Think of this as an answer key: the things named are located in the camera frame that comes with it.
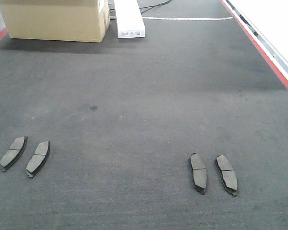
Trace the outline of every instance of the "gray carpet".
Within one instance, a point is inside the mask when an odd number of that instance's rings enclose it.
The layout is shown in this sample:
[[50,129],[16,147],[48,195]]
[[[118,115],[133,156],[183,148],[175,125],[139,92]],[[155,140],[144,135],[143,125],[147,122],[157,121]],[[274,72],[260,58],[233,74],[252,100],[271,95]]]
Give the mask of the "gray carpet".
[[[230,14],[219,0],[174,0],[145,16]],[[118,40],[112,21],[101,44],[0,41],[0,159],[28,136],[0,171],[0,230],[288,230],[286,88],[233,19],[144,23],[146,38]],[[206,195],[192,186],[194,152]]]

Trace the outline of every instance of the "black cable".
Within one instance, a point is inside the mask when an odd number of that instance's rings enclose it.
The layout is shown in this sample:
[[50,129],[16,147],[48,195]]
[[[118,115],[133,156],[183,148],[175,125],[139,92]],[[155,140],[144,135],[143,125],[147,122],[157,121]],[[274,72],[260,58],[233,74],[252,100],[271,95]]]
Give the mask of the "black cable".
[[142,11],[142,12],[141,12],[141,14],[142,14],[142,13],[147,12],[147,11],[149,11],[149,10],[155,8],[155,7],[164,6],[164,5],[166,5],[166,4],[169,4],[171,1],[172,1],[172,0],[167,0],[167,1],[165,1],[165,2],[159,3],[159,4],[157,4],[157,5],[153,5],[153,6],[143,6],[143,7],[140,7],[139,9],[146,9],[146,8],[148,8],[147,10]]
[[166,4],[169,4],[171,1],[172,1],[172,0],[167,0],[167,1],[162,2],[162,3],[159,3],[159,4],[157,4],[157,5],[140,7],[140,9],[148,8],[147,10],[142,11],[141,14],[144,13],[144,12],[147,12],[147,11],[149,11],[149,10],[157,7],[157,6],[164,6],[164,5],[166,5]]

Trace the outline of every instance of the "white line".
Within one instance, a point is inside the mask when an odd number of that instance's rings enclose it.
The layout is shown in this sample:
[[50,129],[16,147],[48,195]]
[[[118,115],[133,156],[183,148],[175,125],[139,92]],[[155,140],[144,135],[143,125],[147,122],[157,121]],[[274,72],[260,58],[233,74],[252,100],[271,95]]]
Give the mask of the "white line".
[[168,21],[222,21],[233,19],[234,17],[226,18],[157,18],[157,17],[142,17],[143,19],[153,19],[153,20],[168,20]]

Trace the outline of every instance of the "brake pad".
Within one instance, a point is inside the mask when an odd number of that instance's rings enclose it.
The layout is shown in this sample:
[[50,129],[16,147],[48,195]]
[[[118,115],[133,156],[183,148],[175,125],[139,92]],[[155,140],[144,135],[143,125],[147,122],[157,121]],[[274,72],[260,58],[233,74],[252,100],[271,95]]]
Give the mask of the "brake pad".
[[39,143],[35,150],[35,153],[27,165],[27,174],[29,178],[33,178],[35,174],[41,169],[45,164],[50,151],[50,142],[45,141]]
[[6,172],[22,155],[27,144],[28,137],[16,138],[11,144],[10,149],[1,158],[1,171]]
[[207,185],[206,167],[198,153],[194,153],[190,157],[190,166],[193,173],[194,188],[201,194],[205,194]]
[[227,192],[233,196],[238,195],[238,182],[236,173],[225,156],[219,155],[216,160],[217,169],[221,175],[222,183]]

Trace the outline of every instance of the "label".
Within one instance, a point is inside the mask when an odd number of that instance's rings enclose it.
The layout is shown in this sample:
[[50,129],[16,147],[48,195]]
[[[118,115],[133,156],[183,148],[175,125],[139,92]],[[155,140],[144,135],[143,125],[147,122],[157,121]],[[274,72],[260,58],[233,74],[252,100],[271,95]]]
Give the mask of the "label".
[[122,36],[137,36],[141,35],[141,31],[136,31],[136,32],[121,32]]

